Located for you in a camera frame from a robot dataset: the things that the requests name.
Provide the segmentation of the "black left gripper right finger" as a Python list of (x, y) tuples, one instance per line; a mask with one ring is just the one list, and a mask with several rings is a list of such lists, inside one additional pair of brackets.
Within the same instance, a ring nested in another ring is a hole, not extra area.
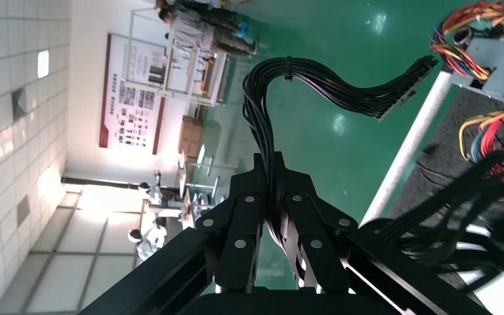
[(346, 291), (350, 276), (343, 265), (349, 247), (345, 236), (356, 221), (322, 200), (312, 179), (285, 166), (281, 152), (274, 156), (276, 227), (299, 288)]

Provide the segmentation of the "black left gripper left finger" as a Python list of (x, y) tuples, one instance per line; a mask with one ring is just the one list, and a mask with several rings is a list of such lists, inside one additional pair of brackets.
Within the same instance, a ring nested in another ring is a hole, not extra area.
[(250, 291), (254, 286), (258, 246), (264, 223), (264, 163), (253, 154), (253, 169), (234, 175), (228, 197), (196, 221), (213, 239), (213, 275), (220, 291)]

